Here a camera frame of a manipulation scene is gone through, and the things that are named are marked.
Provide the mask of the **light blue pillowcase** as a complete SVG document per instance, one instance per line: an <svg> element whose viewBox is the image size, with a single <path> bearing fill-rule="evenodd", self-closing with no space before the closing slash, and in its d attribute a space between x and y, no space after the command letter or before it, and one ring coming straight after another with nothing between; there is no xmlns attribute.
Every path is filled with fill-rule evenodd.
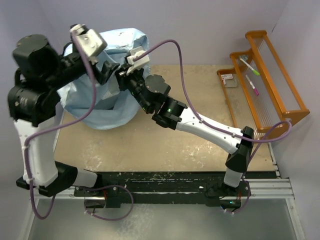
<svg viewBox="0 0 320 240"><path fill-rule="evenodd" d="M101 33L107 42L107 47L98 57L97 68L102 69L104 61L112 63L125 63L125 56L130 50L143 47L146 51L149 49L149 39L145 33L136 28L121 28L109 30ZM92 112L83 119L83 123L96 130L108 130L127 124L140 110L131 93L120 91L115 105L112 109L104 109L101 99L107 92L108 83L117 82L112 75L106 84L95 84L96 103ZM93 100L92 82L87 74L63 86L58 91L60 103L65 111L74 118L80 118L88 112Z"/></svg>

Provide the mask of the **white pillow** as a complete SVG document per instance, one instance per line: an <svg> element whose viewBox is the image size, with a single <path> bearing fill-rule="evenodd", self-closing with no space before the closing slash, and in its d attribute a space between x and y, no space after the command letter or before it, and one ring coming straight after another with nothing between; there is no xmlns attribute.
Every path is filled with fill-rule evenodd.
<svg viewBox="0 0 320 240"><path fill-rule="evenodd" d="M119 85L116 81L109 82L106 93L101 99L102 107L106 110L110 110L115 106L120 93Z"/></svg>

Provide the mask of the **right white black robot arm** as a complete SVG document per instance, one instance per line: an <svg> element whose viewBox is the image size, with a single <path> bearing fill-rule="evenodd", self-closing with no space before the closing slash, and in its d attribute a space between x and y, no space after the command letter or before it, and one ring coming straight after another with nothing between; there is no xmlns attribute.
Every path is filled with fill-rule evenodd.
<svg viewBox="0 0 320 240"><path fill-rule="evenodd" d="M240 181L247 172L252 153L254 131L224 125L192 110L185 103L169 96L171 87L160 75L143 76L143 69L129 71L123 64L116 72L119 89L128 90L146 114L159 126L178 130L207 140L228 153L222 190L228 196L240 190Z"/></svg>

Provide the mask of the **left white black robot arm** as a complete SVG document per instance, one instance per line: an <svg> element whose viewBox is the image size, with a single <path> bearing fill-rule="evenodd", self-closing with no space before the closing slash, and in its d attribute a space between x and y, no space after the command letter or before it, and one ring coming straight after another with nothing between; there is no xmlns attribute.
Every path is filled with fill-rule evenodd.
<svg viewBox="0 0 320 240"><path fill-rule="evenodd" d="M18 132L23 155L23 176L16 185L32 192L34 188L46 197L52 197L72 186L82 186L91 196L103 191L100 176L55 161L53 144L45 134L56 131L58 90L82 75L93 82L105 82L115 66L96 67L97 56L107 47L103 37L89 30L71 34L73 51L61 55L42 34L21 38L12 52L17 63L14 87L8 92L9 114Z"/></svg>

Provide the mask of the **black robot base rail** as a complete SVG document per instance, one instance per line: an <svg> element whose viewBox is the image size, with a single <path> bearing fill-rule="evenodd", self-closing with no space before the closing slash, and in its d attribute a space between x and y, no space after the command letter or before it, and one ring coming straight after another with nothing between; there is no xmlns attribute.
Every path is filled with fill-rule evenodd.
<svg viewBox="0 0 320 240"><path fill-rule="evenodd" d="M122 204L183 204L239 209L241 199L251 196L247 181L238 187L224 184L224 172L101 172L98 190L77 186L76 197L83 197L88 208L119 208Z"/></svg>

